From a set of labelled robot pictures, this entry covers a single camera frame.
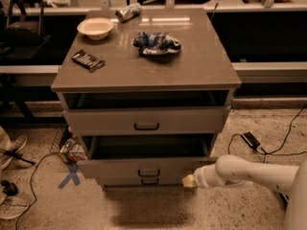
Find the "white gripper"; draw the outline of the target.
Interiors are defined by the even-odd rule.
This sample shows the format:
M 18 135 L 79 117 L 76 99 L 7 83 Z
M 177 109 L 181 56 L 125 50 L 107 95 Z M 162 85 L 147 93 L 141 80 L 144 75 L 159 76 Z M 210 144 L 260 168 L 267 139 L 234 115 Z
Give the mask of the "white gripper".
M 194 171 L 194 175 L 188 174 L 182 178 L 185 188 L 211 188 L 217 186 L 217 174 L 215 165 L 207 165 Z

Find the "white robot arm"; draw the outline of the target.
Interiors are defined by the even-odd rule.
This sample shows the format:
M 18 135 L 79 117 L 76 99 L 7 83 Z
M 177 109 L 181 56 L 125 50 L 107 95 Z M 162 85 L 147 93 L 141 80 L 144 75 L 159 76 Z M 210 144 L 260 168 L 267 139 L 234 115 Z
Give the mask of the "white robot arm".
M 249 162 L 223 155 L 182 179 L 185 188 L 213 188 L 254 182 L 289 197 L 283 230 L 307 230 L 307 161 L 299 166 Z

